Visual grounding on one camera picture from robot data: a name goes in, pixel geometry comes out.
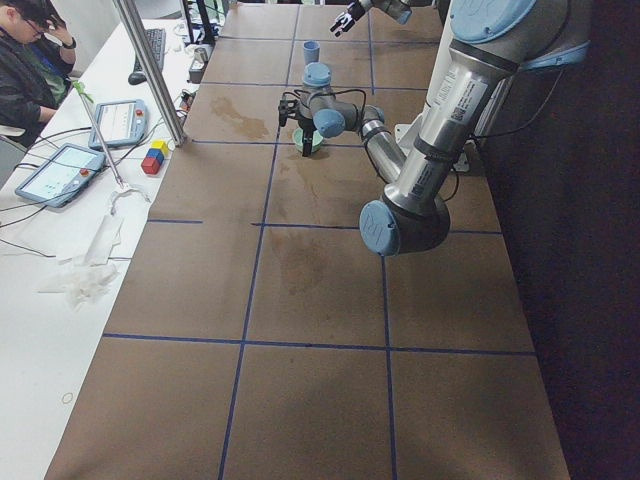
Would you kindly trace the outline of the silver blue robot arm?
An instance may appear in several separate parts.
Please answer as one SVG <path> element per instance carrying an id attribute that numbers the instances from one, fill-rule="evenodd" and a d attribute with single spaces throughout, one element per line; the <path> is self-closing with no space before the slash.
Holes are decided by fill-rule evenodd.
<path id="1" fill-rule="evenodd" d="M 398 24 L 404 25 L 412 15 L 413 8 L 431 7 L 436 1 L 424 0 L 355 0 L 339 14 L 329 31 L 339 37 L 348 32 L 371 9 L 378 9 Z"/>
<path id="2" fill-rule="evenodd" d="M 425 107 L 403 146 L 381 109 L 338 100 L 331 71 L 320 62 L 305 67 L 300 93 L 280 100 L 279 122 L 298 122 L 305 155 L 315 132 L 325 139 L 358 133 L 386 183 L 380 199 L 360 213 L 364 243 L 381 256 L 433 249 L 450 228 L 439 191 L 496 87 L 520 71 L 581 62 L 592 9 L 590 1 L 450 2 Z"/>

